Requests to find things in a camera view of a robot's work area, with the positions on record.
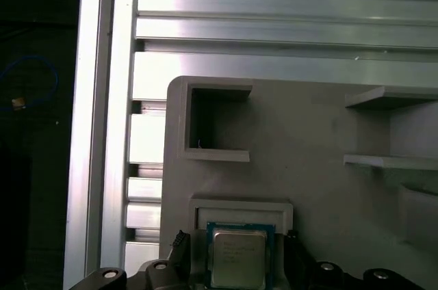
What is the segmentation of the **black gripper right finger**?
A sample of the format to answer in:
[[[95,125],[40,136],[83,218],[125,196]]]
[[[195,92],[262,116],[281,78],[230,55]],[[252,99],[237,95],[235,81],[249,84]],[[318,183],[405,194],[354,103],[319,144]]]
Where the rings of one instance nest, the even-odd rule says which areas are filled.
[[[411,281],[389,269],[374,268],[356,278],[329,261],[317,261],[304,247],[298,233],[289,230],[283,238],[283,270],[291,289],[404,289]]]

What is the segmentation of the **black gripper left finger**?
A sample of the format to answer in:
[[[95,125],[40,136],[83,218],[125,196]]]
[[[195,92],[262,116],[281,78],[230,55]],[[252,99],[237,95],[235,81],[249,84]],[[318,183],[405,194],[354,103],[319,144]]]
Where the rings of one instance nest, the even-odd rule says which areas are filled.
[[[131,277],[128,277],[126,271],[120,268],[100,268],[72,286],[72,289],[189,289],[190,273],[190,234],[179,231],[172,243],[168,258],[145,262]]]

